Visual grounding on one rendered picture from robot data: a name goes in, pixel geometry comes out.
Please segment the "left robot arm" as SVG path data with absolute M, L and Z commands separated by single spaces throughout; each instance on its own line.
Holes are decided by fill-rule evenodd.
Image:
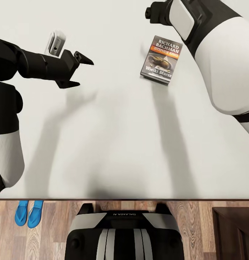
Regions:
M 44 54 L 33 53 L 0 39 L 0 192 L 13 187 L 21 178 L 25 164 L 19 134 L 17 113 L 23 108 L 23 99 L 10 80 L 16 72 L 23 78 L 53 80 L 60 89 L 79 86 L 70 81 L 80 63 L 94 65 L 93 61 L 76 51 L 65 49 L 61 31 L 51 31 Z

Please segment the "hardback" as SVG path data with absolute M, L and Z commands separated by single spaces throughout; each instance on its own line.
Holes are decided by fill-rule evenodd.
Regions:
M 140 74 L 169 84 L 183 44 L 155 35 Z

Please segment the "sandal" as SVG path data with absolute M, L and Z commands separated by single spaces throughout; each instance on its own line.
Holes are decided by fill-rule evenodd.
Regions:
M 36 227 L 40 220 L 41 220 L 41 211 L 43 207 L 43 202 L 44 201 L 35 201 L 34 202 L 34 207 L 32 208 L 30 214 L 28 215 L 28 227 L 29 228 L 34 228 Z
M 15 222 L 18 226 L 23 226 L 27 220 L 27 206 L 29 201 L 20 201 L 16 209 Z

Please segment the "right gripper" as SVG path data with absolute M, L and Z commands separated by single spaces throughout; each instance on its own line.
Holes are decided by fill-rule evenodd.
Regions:
M 150 23 L 169 25 L 166 21 L 166 9 L 172 0 L 154 1 L 150 7 L 146 9 L 145 18 L 150 19 Z

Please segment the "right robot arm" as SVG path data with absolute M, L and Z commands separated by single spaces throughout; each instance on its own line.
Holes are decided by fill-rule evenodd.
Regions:
M 154 1 L 145 18 L 175 28 L 213 107 L 232 115 L 249 134 L 249 21 L 221 0 Z

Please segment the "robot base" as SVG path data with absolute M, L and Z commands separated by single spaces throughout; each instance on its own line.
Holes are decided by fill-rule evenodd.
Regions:
M 72 221 L 64 260 L 96 260 L 99 237 L 103 229 L 146 229 L 150 237 L 153 260 L 185 260 L 182 236 L 176 218 L 170 214 L 166 203 L 157 203 L 156 213 L 93 213 L 92 203 L 84 203 Z

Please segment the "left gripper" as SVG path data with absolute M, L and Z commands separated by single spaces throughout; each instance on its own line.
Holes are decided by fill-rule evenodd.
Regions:
M 43 80 L 53 80 L 60 89 L 79 86 L 79 82 L 70 81 L 80 63 L 94 65 L 93 61 L 76 51 L 74 55 L 65 49 L 61 58 L 40 54 L 46 64 L 46 76 Z

